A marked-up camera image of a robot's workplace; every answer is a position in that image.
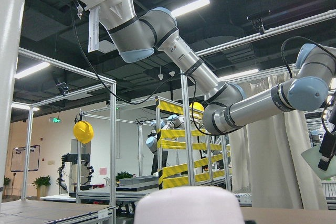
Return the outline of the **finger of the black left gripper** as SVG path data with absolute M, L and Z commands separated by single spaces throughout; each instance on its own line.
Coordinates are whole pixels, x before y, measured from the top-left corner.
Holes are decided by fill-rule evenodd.
M 319 152 L 322 156 L 318 167 L 322 170 L 327 170 L 333 156 L 335 155 L 335 136 L 326 138 L 324 135 Z

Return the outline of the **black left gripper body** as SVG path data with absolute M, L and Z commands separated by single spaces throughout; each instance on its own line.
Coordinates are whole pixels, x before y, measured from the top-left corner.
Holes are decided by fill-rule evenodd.
M 325 130 L 325 137 L 326 138 L 330 138 L 330 137 L 334 137 L 335 136 L 335 111 L 336 111 L 336 104 L 335 102 L 333 103 L 333 108 L 330 114 L 330 117 L 328 119 L 328 121 L 334 125 L 334 128 L 331 132 L 328 131 L 328 129 Z

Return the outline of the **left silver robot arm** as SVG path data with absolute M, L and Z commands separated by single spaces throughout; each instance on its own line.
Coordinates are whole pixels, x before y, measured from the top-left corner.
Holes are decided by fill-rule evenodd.
M 127 63 L 162 51 L 189 76 L 208 103 L 203 124 L 208 132 L 223 135 L 243 126 L 293 110 L 313 111 L 326 100 L 335 75 L 335 49 L 304 44 L 298 54 L 299 73 L 266 91 L 246 98 L 242 88 L 220 80 L 180 37 L 176 19 L 165 8 L 142 17 L 132 0 L 80 0 L 97 12 L 120 56 Z

